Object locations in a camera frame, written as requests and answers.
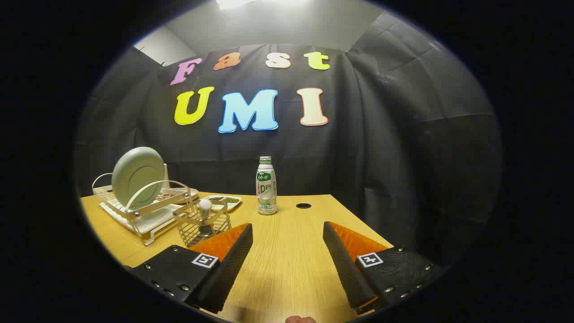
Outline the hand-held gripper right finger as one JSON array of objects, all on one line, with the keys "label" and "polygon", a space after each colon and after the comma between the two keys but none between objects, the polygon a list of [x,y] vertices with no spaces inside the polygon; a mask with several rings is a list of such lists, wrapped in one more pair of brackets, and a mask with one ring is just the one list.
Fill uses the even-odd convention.
[{"label": "hand-held gripper right finger", "polygon": [[444,270],[408,248],[386,247],[326,221],[322,230],[348,302],[357,314],[382,310],[410,298]]}]

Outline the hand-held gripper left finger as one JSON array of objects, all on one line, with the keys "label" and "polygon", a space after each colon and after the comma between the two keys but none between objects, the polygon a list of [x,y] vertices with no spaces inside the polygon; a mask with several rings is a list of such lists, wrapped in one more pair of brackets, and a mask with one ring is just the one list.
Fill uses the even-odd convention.
[{"label": "hand-held gripper left finger", "polygon": [[253,227],[243,223],[192,247],[171,245],[128,272],[189,306],[217,314],[253,244]]}]

